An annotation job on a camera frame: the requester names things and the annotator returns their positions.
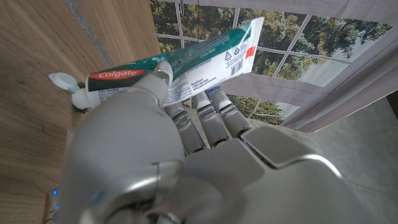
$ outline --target silver robotic arm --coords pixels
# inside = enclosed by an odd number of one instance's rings
[[[330,162],[255,129],[217,86],[193,97],[207,149],[180,103],[161,108],[171,77],[159,64],[81,123],[60,223],[373,222]]]

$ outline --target gray floor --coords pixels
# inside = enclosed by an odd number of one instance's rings
[[[205,137],[196,111],[187,110]],[[273,126],[332,162],[379,223],[398,223],[398,120],[386,98],[316,133]]]

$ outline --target recycling symbol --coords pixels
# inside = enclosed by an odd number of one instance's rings
[[[236,48],[234,49],[234,55],[237,55],[238,53],[239,53],[239,48],[236,47]]]

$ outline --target wood grain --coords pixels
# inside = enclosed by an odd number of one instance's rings
[[[0,30],[0,223],[40,223],[71,115],[48,74],[108,66],[63,1],[0,1]]]
[[[160,54],[149,0],[75,0],[115,65]]]

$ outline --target toothpaste tube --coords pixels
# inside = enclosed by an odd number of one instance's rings
[[[164,106],[185,101],[220,82],[252,70],[264,18],[259,17],[199,44],[92,73],[86,88],[72,93],[79,109],[98,106],[110,96],[127,91],[166,60],[173,80]]]

